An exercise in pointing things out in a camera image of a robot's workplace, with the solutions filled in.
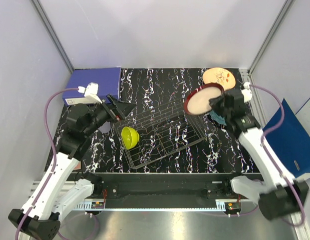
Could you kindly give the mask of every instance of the teal object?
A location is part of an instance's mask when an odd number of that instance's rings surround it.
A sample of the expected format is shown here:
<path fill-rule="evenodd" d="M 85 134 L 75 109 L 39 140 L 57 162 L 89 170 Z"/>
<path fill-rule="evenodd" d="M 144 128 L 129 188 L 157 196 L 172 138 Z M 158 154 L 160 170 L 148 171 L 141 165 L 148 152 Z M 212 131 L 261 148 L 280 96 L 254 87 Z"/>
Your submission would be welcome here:
<path fill-rule="evenodd" d="M 214 121 L 218 122 L 219 124 L 226 125 L 225 119 L 222 116 L 219 116 L 214 111 L 210 111 L 209 115 Z"/>

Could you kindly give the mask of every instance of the green bowl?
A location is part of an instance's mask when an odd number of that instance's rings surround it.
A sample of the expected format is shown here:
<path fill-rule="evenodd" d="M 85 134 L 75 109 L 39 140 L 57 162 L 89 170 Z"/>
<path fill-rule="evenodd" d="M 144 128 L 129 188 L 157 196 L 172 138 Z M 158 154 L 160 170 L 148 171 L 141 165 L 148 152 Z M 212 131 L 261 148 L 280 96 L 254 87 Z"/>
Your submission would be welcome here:
<path fill-rule="evenodd" d="M 139 142 L 139 134 L 133 128 L 125 126 L 121 130 L 121 139 L 124 142 L 125 148 L 129 150 L 134 148 Z"/>

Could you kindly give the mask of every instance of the white wall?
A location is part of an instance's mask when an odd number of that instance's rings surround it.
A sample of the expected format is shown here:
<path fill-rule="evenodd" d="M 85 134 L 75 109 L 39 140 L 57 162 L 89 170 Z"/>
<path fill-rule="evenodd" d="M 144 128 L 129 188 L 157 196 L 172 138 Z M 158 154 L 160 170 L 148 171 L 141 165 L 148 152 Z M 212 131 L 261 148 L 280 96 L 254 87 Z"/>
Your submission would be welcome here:
<path fill-rule="evenodd" d="M 284 0 L 41 0 L 75 68 L 248 68 Z"/>
<path fill-rule="evenodd" d="M 295 1 L 252 76 L 294 112 L 310 98 L 310 0 Z M 278 105 L 262 92 L 260 98 L 268 121 Z"/>
<path fill-rule="evenodd" d="M 14 239 L 12 208 L 21 208 L 42 176 L 49 151 L 44 106 L 69 72 L 30 1 L 0 0 L 0 239 Z M 52 102 L 54 131 L 63 102 Z"/>

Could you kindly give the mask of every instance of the metal wire rack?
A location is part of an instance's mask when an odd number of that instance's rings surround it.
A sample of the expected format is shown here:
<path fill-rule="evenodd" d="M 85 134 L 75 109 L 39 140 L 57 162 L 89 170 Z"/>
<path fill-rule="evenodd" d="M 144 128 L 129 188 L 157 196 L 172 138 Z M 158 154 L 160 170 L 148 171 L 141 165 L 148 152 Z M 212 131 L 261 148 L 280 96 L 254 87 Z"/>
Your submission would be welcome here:
<path fill-rule="evenodd" d="M 206 138 L 202 118 L 186 114 L 183 105 L 184 99 L 181 98 L 114 125 L 129 167 L 141 168 Z M 139 134 L 139 142 L 132 149 L 124 147 L 121 139 L 123 127 L 131 127 Z"/>

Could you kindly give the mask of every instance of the reflective metal surface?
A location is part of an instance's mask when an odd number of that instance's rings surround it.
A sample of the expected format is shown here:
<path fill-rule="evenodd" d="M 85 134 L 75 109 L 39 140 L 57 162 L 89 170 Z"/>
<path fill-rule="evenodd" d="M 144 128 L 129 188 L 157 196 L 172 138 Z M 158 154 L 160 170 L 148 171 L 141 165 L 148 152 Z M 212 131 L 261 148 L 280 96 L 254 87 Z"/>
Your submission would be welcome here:
<path fill-rule="evenodd" d="M 253 208 L 243 202 L 243 212 Z M 77 218 L 66 223 L 76 215 Z M 295 240 L 294 229 L 281 220 L 267 221 L 256 211 L 248 216 L 218 217 L 200 212 L 102 212 L 100 229 L 92 240 Z M 92 232 L 94 220 L 70 213 L 61 233 L 70 240 L 83 240 Z"/>

